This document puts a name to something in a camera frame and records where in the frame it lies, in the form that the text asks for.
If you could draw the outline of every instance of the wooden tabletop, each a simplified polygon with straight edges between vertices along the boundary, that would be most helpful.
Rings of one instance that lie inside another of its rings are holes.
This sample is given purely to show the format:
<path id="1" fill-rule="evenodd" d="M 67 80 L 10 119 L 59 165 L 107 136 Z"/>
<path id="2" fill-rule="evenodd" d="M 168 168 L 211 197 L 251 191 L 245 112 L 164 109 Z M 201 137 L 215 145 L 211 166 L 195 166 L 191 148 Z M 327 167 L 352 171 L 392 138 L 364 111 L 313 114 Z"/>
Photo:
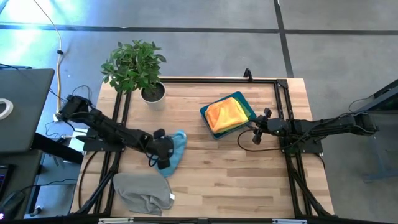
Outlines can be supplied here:
<path id="1" fill-rule="evenodd" d="M 287 79 L 296 119 L 312 119 L 304 80 Z M 238 147 L 238 134 L 245 130 L 214 140 L 205 126 L 199 109 L 236 91 L 242 92 L 257 115 L 265 107 L 277 117 L 274 87 L 249 83 L 165 83 L 166 109 L 150 110 L 134 92 L 131 97 L 127 127 L 153 133 L 164 128 L 167 134 L 182 129 L 187 134 L 187 147 L 174 175 L 167 178 L 175 194 L 174 205 L 164 210 L 164 217 L 228 217 L 228 218 L 288 218 L 293 217 L 292 199 L 284 155 L 280 151 L 246 152 Z M 111 117 L 116 92 L 103 85 L 97 108 Z M 123 106 L 119 112 L 121 120 Z M 242 145 L 250 149 L 278 148 L 276 137 L 263 134 L 262 142 L 255 146 L 252 133 L 241 138 Z M 89 155 L 85 156 L 81 171 Z M 82 203 L 93 193 L 100 179 L 104 153 L 99 152 L 87 168 L 82 184 Z M 123 152 L 119 172 L 149 172 L 156 170 L 147 165 L 148 158 L 132 149 Z M 308 188 L 324 208 L 333 213 L 328 184 L 321 160 L 312 154 L 303 155 Z M 104 209 L 108 187 L 104 191 Z M 298 191 L 300 207 L 304 211 L 302 193 Z M 78 209 L 77 190 L 71 212 Z M 119 195 L 115 195 L 112 216 L 141 217 L 125 209 Z"/>

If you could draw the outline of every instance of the blue tray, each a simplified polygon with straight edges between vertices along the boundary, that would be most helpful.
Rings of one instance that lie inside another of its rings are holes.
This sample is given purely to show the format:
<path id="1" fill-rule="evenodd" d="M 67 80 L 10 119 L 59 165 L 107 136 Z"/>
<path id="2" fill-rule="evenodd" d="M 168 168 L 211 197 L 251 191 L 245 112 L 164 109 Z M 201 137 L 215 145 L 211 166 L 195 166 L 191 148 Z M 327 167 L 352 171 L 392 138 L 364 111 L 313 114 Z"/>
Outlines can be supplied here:
<path id="1" fill-rule="evenodd" d="M 205 112 L 206 112 L 207 108 L 208 108 L 211 104 L 217 103 L 217 102 L 219 102 L 219 101 L 221 101 L 221 100 L 225 100 L 225 99 L 227 99 L 227 98 L 229 98 L 229 97 L 233 97 L 233 98 L 235 98 L 235 99 L 238 99 L 239 102 L 242 103 L 242 105 L 249 111 L 250 116 L 248 117 L 248 120 L 256 119 L 256 118 L 257 118 L 255 112 L 254 112 L 253 109 L 250 107 L 249 103 L 246 101 L 246 99 L 244 98 L 243 94 L 242 94 L 240 91 L 237 91 L 237 92 L 235 92 L 235 93 L 232 93 L 232 94 L 229 95 L 229 96 L 226 96 L 226 97 L 224 97 L 224 98 L 222 98 L 222 99 L 219 99 L 219 100 L 217 100 L 217 101 L 215 101 L 215 102 L 210 103 L 209 105 L 206 105 L 206 106 L 200 108 L 201 117 L 203 118 L 203 120 L 204 120 L 204 122 L 205 122 L 207 128 L 208 128 L 209 131 L 210 131 L 210 134 L 213 136 L 213 138 L 214 138 L 215 140 L 220 139 L 220 138 L 226 136 L 227 134 L 230 134 L 230 133 L 232 133 L 232 132 L 238 130 L 239 128 L 245 127 L 248 123 L 250 123 L 250 121 L 248 121 L 248 122 L 246 122 L 246 123 L 244 123 L 244 124 L 242 124 L 242 125 L 240 125 L 240 126 L 238 126 L 238 127 L 235 127 L 235 128 L 233 128 L 233 129 L 231 129 L 231 130 L 229 130 L 229 131 L 226 131 L 226 132 L 224 132 L 224 133 L 213 134 L 213 132 L 211 131 L 211 128 L 210 128 L 209 124 L 207 123 L 206 116 L 205 116 Z"/>

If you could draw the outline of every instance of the gray towel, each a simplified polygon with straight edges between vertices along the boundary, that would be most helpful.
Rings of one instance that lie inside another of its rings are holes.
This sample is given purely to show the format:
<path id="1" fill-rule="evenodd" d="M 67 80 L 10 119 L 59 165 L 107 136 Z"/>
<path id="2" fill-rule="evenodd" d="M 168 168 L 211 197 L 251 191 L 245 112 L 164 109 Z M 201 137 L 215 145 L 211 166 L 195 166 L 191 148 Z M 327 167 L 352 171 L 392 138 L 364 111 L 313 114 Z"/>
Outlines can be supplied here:
<path id="1" fill-rule="evenodd" d="M 120 173 L 113 177 L 115 191 L 132 212 L 162 215 L 173 205 L 167 180 L 160 174 Z"/>

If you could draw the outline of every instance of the gray floor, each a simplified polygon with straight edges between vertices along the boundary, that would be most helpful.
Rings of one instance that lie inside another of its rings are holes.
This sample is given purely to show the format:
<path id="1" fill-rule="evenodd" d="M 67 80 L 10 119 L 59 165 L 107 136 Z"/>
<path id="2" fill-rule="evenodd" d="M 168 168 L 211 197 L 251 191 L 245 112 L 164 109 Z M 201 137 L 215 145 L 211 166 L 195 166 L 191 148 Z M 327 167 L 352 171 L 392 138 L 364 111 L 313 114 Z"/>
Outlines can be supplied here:
<path id="1" fill-rule="evenodd" d="M 395 0 L 280 0 L 286 29 L 397 30 Z M 272 0 L 112 0 L 39 1 L 56 24 L 115 27 L 201 27 L 277 29 Z M 30 0 L 9 1 L 0 23 L 36 22 L 47 18 Z M 58 39 L 54 31 L 0 30 L 0 62 L 55 68 Z M 62 31 L 62 96 L 79 85 L 101 85 L 100 65 L 116 42 L 155 41 L 168 63 L 163 75 L 240 77 L 249 67 L 256 77 L 286 77 L 279 34 L 181 32 Z M 287 35 L 294 76 L 304 78 L 314 119 L 346 112 L 363 98 L 398 78 L 398 35 Z M 86 90 L 78 94 L 85 96 Z M 49 96 L 38 132 L 52 120 L 55 97 Z M 71 134 L 68 126 L 50 125 L 50 133 Z M 376 172 L 368 139 L 344 134 L 323 141 L 326 175 L 335 213 L 344 218 L 398 222 L 398 178 L 363 182 Z M 391 159 L 396 160 L 394 148 Z M 67 166 L 60 172 L 78 171 Z M 66 214 L 73 187 L 46 187 L 38 204 L 51 208 L 42 216 Z M 59 194 L 60 197 L 48 196 Z"/>

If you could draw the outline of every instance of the green leaves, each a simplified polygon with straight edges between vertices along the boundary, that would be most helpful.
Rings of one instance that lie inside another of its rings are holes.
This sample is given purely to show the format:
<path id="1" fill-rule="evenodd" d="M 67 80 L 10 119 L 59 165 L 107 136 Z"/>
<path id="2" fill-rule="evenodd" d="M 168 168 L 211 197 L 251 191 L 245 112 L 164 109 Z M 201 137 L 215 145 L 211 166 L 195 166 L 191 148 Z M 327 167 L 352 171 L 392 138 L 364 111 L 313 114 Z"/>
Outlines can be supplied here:
<path id="1" fill-rule="evenodd" d="M 166 62 L 166 58 L 163 55 L 156 55 L 156 57 L 159 58 L 161 62 Z"/>
<path id="2" fill-rule="evenodd" d="M 160 81 L 160 66 L 166 58 L 155 51 L 161 50 L 154 42 L 133 40 L 134 45 L 118 42 L 118 48 L 101 65 L 103 81 L 116 91 L 128 93 L 136 89 L 152 91 Z"/>

